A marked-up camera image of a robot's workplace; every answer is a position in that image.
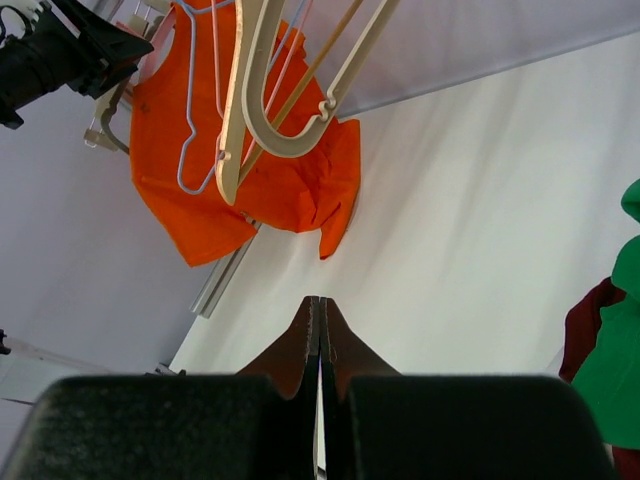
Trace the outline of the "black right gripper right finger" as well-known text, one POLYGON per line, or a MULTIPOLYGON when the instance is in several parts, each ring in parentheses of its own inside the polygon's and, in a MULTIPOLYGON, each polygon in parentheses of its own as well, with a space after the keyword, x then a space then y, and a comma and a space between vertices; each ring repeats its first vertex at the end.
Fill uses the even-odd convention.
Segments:
POLYGON ((612 479, 579 395, 533 375, 402 375, 319 302, 331 479, 612 479))

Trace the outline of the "wooden hanger with metal hook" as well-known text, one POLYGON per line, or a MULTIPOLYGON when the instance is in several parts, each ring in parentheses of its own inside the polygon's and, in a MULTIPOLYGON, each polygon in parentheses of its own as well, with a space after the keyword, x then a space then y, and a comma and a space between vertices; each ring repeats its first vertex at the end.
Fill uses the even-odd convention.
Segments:
POLYGON ((379 5, 328 87, 323 100, 319 102, 318 113, 312 116, 295 136, 283 135, 278 132, 278 128, 361 3, 356 1, 349 7, 318 55, 317 62, 309 67, 276 118, 269 120, 263 98, 270 54, 275 44, 284 5, 283 1, 236 3, 236 44, 220 133, 221 156, 215 168, 218 191, 229 205, 235 203, 239 186, 257 161, 256 156, 245 158, 242 154, 245 134, 250 133, 263 151, 278 157, 297 158, 311 151, 336 115, 398 3, 384 1, 379 5))

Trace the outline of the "dark maroon t shirt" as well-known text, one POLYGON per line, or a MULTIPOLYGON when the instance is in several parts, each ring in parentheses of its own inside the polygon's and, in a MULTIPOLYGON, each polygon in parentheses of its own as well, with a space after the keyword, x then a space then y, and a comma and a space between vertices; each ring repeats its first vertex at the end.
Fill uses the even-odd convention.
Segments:
MULTIPOLYGON (((605 278, 572 307, 565 318, 565 342, 559 376, 571 383, 596 345, 600 310, 621 302, 626 294, 605 278)), ((639 451, 612 447, 613 463, 621 479, 639 480, 639 451)))

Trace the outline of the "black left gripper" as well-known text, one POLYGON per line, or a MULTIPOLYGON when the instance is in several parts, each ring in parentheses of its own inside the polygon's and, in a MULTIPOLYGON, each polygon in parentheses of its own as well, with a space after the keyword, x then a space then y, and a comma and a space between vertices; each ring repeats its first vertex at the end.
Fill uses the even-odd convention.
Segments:
POLYGON ((109 23, 79 1, 44 1, 32 17, 1 6, 1 125, 17 129, 18 110, 67 85, 103 95, 137 71, 151 43, 109 23))

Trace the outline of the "pink wire hanger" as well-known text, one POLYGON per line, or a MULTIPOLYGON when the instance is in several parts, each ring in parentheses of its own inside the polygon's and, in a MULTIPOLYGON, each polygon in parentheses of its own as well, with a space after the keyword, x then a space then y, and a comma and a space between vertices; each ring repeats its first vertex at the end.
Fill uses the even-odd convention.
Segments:
POLYGON ((301 38, 301 29, 306 22, 312 5, 312 1, 299 1, 291 21, 287 24, 285 33, 283 35, 276 36, 277 45, 268 65, 267 77, 271 76, 271 71, 278 62, 283 50, 286 51, 286 57, 284 58, 283 64, 278 71, 278 77, 273 88, 270 91, 269 99, 265 104, 266 114, 270 112, 276 96, 280 90, 283 79, 286 76, 289 64, 291 63, 293 55, 297 49, 297 44, 299 43, 299 39, 301 38))

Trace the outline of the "orange t shirt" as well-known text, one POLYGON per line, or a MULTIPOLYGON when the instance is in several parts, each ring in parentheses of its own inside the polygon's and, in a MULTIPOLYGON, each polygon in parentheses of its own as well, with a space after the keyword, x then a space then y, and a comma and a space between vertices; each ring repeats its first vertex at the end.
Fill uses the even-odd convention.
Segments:
POLYGON ((185 262, 200 266, 251 239, 257 223, 319 231, 319 255, 338 248, 360 187, 360 125, 332 121, 318 145, 299 158, 263 154, 233 205, 209 172, 228 87, 235 11, 222 2, 174 8, 171 48, 133 93, 132 180, 185 262))

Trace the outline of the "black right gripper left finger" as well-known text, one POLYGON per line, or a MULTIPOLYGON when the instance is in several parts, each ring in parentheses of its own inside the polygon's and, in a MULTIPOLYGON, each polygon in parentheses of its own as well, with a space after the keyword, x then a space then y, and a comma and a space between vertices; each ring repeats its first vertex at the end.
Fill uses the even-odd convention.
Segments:
POLYGON ((319 307, 233 375, 75 377, 36 402, 5 479, 313 479, 319 307))

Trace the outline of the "green t shirt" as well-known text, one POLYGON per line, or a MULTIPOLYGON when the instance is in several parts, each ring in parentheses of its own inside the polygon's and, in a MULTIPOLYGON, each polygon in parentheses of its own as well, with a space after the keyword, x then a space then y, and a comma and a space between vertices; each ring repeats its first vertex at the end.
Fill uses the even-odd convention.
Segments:
POLYGON ((624 298, 600 310, 594 350, 572 381, 589 406, 604 441, 639 448, 639 238, 615 261, 611 283, 624 298))

